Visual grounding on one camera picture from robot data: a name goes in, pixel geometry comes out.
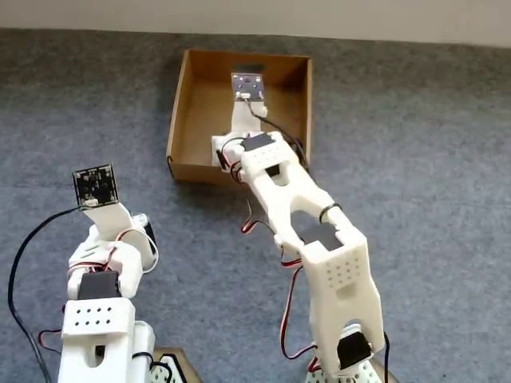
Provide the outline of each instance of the robotic arm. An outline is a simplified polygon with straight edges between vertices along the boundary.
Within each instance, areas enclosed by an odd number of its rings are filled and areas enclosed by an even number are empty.
[[[245,113],[237,120],[256,120],[252,93],[237,93],[234,76],[258,75],[233,75],[234,110],[238,115],[242,110]],[[359,376],[367,369],[366,362],[385,345],[382,307],[370,274],[366,237],[316,185],[280,132],[247,130],[233,126],[228,141],[222,143],[224,162],[238,164],[236,180],[250,187],[266,211],[275,245],[301,260],[311,293],[316,357],[324,374],[336,380]],[[234,140],[234,132],[244,134]],[[294,211],[305,211],[318,224],[299,236],[291,225]]]
[[[78,205],[94,225],[69,259],[58,382],[183,381],[173,359],[153,361],[153,328],[135,320],[130,301],[158,261],[148,217],[131,216],[119,202],[111,165],[73,176]]]

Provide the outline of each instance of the open cardboard box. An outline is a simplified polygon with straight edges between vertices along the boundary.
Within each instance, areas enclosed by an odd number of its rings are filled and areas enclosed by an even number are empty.
[[[267,118],[303,143],[311,156],[312,63],[309,57],[188,50],[184,54],[168,134],[167,162],[176,180],[229,184],[212,166],[211,137],[231,130],[231,73],[262,68]],[[274,130],[265,124],[264,131]]]

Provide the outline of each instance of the gray carpet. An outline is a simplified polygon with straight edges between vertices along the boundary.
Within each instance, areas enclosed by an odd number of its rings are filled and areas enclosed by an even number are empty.
[[[279,351],[289,273],[241,195],[174,183],[168,122],[184,49],[314,60],[315,177],[366,234],[390,366],[402,382],[511,381],[511,50],[308,38],[0,31],[0,234],[8,269],[29,230],[75,204],[70,173],[112,161],[121,198],[161,250],[134,299],[160,345],[206,382],[301,382]],[[78,213],[31,244],[16,301],[32,331],[61,324]],[[310,341],[299,283],[289,347]],[[2,306],[0,381],[41,381]],[[46,359],[55,376],[58,357]]]

